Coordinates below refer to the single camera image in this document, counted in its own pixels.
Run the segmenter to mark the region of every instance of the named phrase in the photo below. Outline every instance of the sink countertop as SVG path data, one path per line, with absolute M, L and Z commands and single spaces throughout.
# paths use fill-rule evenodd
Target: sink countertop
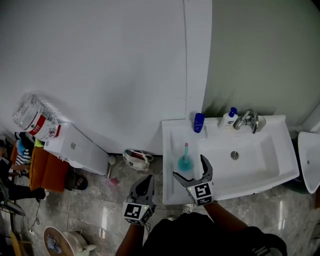
M 173 171 L 186 179 L 200 179 L 203 168 L 200 154 L 213 168 L 214 199 L 224 200 L 271 189 L 299 175 L 298 164 L 284 115 L 264 116 L 266 125 L 252 134 L 249 126 L 240 130 L 219 129 L 220 118 L 206 118 L 200 133 L 187 119 L 162 121 L 163 203 L 188 204 L 192 200 L 173 177 Z M 178 170 L 177 162 L 189 144 L 193 169 Z M 237 160 L 231 152 L 239 155 Z

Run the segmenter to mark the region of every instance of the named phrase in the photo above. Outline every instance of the pink object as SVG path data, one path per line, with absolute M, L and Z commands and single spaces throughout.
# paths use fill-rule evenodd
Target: pink object
M 112 186 L 117 186 L 119 184 L 119 181 L 116 178 L 111 178 L 111 179 L 109 179 L 109 183 Z

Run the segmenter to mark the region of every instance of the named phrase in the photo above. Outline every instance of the white bag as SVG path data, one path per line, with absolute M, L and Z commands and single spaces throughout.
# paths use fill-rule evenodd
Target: white bag
M 150 162 L 154 160 L 152 155 L 145 154 L 141 150 L 135 149 L 126 149 L 122 156 L 127 166 L 138 171 L 148 171 Z

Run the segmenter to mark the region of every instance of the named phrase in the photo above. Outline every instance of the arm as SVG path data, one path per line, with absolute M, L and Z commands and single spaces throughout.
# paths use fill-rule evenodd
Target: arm
M 131 224 L 115 256 L 139 255 L 144 240 L 145 227 Z
M 225 232 L 232 234 L 237 233 L 244 228 L 248 227 L 247 224 L 242 222 L 236 216 L 228 212 L 217 202 L 212 202 L 204 205 L 205 210 L 210 215 L 213 222 Z
M 18 172 L 9 172 L 9 177 L 15 177 L 19 176 L 20 174 Z
M 23 171 L 24 169 L 28 169 L 30 167 L 29 164 L 24 164 L 24 165 L 16 165 L 12 164 L 11 169 L 14 171 Z

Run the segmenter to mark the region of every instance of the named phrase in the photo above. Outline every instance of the faucet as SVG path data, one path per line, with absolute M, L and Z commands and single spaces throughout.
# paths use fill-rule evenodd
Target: faucet
M 259 125 L 258 114 L 253 109 L 248 109 L 243 116 L 239 116 L 238 119 L 234 122 L 233 127 L 236 130 L 239 130 L 242 125 L 250 125 L 252 133 L 255 134 Z

